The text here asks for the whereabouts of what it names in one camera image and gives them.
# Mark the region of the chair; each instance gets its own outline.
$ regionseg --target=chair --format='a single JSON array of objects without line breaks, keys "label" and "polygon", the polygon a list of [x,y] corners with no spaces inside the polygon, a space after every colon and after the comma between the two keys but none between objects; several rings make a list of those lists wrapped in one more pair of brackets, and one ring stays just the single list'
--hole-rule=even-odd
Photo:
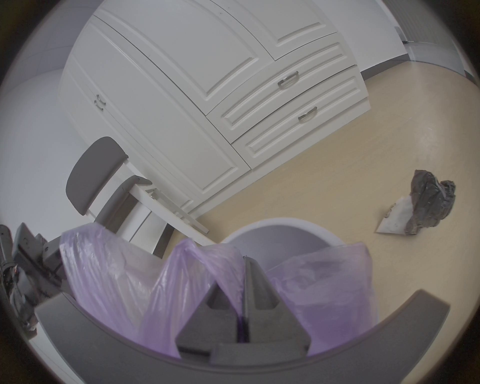
[{"label": "chair", "polygon": [[[122,164],[133,175],[123,181],[100,213],[95,216],[90,211],[90,206]],[[128,160],[127,154],[111,137],[98,139],[84,152],[70,173],[66,193],[78,213],[88,216],[92,221],[127,241],[132,240],[139,227],[153,212],[198,244],[214,244],[208,237],[182,220],[183,217],[192,226],[203,233],[208,233],[207,228],[153,186],[151,181]]]}]

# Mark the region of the translucent purple bag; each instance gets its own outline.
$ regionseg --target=translucent purple bag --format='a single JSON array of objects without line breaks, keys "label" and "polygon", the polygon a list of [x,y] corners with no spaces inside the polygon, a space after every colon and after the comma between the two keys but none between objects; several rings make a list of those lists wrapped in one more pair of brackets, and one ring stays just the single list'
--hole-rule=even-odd
[{"label": "translucent purple bag", "polygon": [[245,264],[231,245],[187,239],[163,262],[92,223],[63,233],[60,251],[77,302],[155,351],[180,357],[175,337],[215,281],[241,313]]},{"label": "translucent purple bag", "polygon": [[266,275],[310,334],[309,356],[338,347],[378,322],[372,260],[363,243],[294,256]]}]

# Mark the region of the plastic bag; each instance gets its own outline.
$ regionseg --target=plastic bag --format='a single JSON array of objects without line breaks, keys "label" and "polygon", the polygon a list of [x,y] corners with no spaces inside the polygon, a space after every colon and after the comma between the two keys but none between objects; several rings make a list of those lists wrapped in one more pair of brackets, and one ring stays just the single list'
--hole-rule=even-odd
[{"label": "plastic bag", "polygon": [[372,260],[363,243],[294,256],[266,275],[310,334],[309,356],[344,344],[378,322]]},{"label": "plastic bag", "polygon": [[217,281],[241,312],[245,264],[228,244],[180,242],[161,259],[91,223],[62,234],[60,252],[77,302],[122,336],[179,357],[175,337]]},{"label": "plastic bag", "polygon": [[416,235],[420,228],[436,227],[452,211],[455,188],[453,181],[438,182],[433,173],[415,170],[410,196],[397,200],[377,232]]}]

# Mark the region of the drawer handle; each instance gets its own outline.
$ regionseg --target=drawer handle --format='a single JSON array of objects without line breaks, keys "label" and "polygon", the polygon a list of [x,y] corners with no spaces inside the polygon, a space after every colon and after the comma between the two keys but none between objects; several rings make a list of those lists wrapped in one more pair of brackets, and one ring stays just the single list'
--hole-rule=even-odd
[{"label": "drawer handle", "polygon": [[313,117],[317,114],[317,107],[313,107],[312,109],[310,109],[307,113],[305,113],[304,115],[301,115],[299,116],[299,122],[301,123],[305,123],[307,122],[308,120],[311,120],[313,119]]},{"label": "drawer handle", "polygon": [[98,105],[98,103],[96,102],[96,100],[94,100],[93,103],[96,105],[96,107],[97,107],[99,110],[103,111],[103,108],[102,108],[100,105]]},{"label": "drawer handle", "polygon": [[288,88],[291,85],[295,84],[299,79],[299,72],[295,71],[291,75],[288,75],[285,79],[282,79],[278,82],[278,87],[280,88]]},{"label": "drawer handle", "polygon": [[107,103],[105,101],[102,101],[102,99],[100,98],[100,95],[97,95],[96,99],[100,102],[101,105],[103,105],[103,106],[107,105]]}]

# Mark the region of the white wardrobe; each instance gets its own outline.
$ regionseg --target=white wardrobe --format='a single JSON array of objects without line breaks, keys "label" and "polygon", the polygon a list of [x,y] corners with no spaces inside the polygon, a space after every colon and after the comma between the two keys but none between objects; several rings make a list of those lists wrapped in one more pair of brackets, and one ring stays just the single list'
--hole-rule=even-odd
[{"label": "white wardrobe", "polygon": [[199,215],[370,108],[311,0],[105,0],[59,97],[88,144],[114,138]]}]

